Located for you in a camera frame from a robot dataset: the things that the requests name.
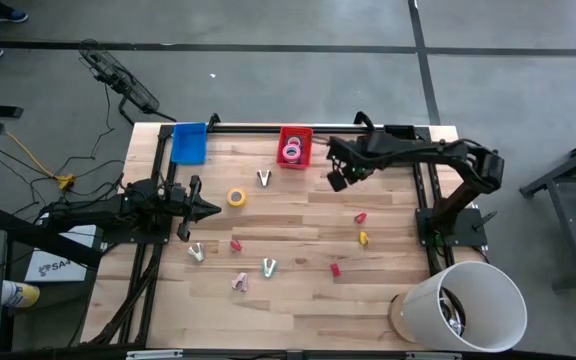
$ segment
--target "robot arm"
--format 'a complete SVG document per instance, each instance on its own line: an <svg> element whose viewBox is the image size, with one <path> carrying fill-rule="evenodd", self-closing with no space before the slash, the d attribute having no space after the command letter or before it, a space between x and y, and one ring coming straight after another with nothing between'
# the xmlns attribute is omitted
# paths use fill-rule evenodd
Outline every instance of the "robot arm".
<svg viewBox="0 0 576 360"><path fill-rule="evenodd" d="M42 209L48 214L42 226L58 232L68 231L73 226L94 224L104 230L122 231L128 242L144 234L168 236L166 220L182 217L177 230L182 241L188 241L190 221L197 222L221 212L221 208L201 198L201 180L194 175L190 180L189 191L180 184L158 185L151 179L128 184L124 193L92 201L53 202Z"/></svg>
<svg viewBox="0 0 576 360"><path fill-rule="evenodd" d="M327 159L333 163L328 181L335 191L365 180L375 170L426 162L444 164L459 173L463 183L447 199L433 207L432 228L444 235L453 233L457 215L479 194L490 194L501 187L504 159L467 139L447 143L401 140L385 132L372 132L356 140L331 137Z"/></svg>

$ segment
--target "wooden table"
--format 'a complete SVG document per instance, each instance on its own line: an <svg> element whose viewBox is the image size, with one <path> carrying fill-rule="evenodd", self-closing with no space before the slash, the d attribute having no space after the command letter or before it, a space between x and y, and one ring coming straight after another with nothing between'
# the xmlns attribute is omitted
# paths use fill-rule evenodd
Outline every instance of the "wooden table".
<svg viewBox="0 0 576 360"><path fill-rule="evenodd" d="M124 183L150 177L159 125L135 125ZM457 138L453 126L431 126L430 132L435 141ZM428 277L413 215L418 204L411 168L377 171L334 193L325 177L331 168L325 146L313 144L312 164L305 171L281 169L275 163L277 138L210 134L205 165L177 168L177 182L187 185L191 175L199 175L202 197L223 210L191 227L191 242L205 245L201 264L187 254L188 243L171 235L174 241L165 246L160 265L148 347L419 348L391 332L386 321L392 297ZM165 174L167 160L163 168ZM266 169L272 177L263 188L256 172ZM461 179L449 167L437 170L448 196ZM425 177L429 189L427 173ZM244 207L227 204L233 187L246 191ZM431 206L431 192L426 193ZM353 222L359 212L368 214L361 226ZM370 237L365 248L358 243L360 231ZM241 253L231 252L233 239L241 242ZM82 341L97 335L124 300L134 252L134 245L125 244L103 258ZM454 252L457 261L481 260L467 248ZM279 262L270 279L261 274L265 257ZM339 265L341 276L333 278L332 263ZM240 272L249 275L246 293L230 288ZM133 333L140 308L138 304Z"/></svg>

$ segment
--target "blue bin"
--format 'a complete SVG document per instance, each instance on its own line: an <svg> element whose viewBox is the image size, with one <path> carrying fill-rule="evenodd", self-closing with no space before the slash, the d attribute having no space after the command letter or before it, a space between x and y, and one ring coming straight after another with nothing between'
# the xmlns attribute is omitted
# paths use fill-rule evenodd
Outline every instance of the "blue bin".
<svg viewBox="0 0 576 360"><path fill-rule="evenodd" d="M172 161L179 165L206 162L206 124L176 124L172 134Z"/></svg>

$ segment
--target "concrete floor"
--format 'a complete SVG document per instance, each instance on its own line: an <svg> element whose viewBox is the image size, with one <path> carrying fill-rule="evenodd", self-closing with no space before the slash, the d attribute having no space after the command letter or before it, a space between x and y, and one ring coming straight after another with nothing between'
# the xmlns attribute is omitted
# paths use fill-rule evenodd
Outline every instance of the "concrete floor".
<svg viewBox="0 0 576 360"><path fill-rule="evenodd" d="M10 0L30 13L24 25L0 25L0 39L189 44L414 46L405 0ZM418 0L428 46L576 48L576 0ZM416 55L237 52L114 52L181 121L348 123L358 110L375 122L429 124ZM499 211L487 225L490 258L520 287L529 322L517 349L576 355L576 291L555 294L553 281L575 274L546 194L524 200L517 189L576 146L576 57L429 56L444 125L497 148L506 159L503 188L478 200ZM113 106L118 96L111 93ZM26 109L9 131L50 169L86 155L104 131L103 86L71 50L7 50L0 60L0 104ZM135 114L139 121L156 118ZM81 173L123 159L131 128L115 109L116 130ZM0 147L21 158L1 138ZM36 174L3 159L28 179ZM82 178L86 192L114 179L120 164ZM49 183L47 201L58 193ZM0 208L30 201L28 186L0 166ZM30 216L35 206L20 214ZM63 346L81 302L44 309L17 324L18 348ZM56 326L59 317L70 326Z"/></svg>

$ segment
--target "red clothespin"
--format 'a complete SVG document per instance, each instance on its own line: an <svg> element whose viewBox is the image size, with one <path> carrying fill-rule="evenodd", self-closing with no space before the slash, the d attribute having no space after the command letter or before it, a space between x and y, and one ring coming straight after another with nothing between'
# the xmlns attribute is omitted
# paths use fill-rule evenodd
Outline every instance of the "red clothespin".
<svg viewBox="0 0 576 360"><path fill-rule="evenodd" d="M364 221L366 221L366 213L360 213L359 215L355 216L355 222L357 224L362 224Z"/></svg>
<svg viewBox="0 0 576 360"><path fill-rule="evenodd" d="M241 251L241 244L237 240L230 240L230 247L235 251Z"/></svg>
<svg viewBox="0 0 576 360"><path fill-rule="evenodd" d="M330 270L332 271L332 276L334 277L341 275L341 270L339 270L339 265L337 264L330 265Z"/></svg>

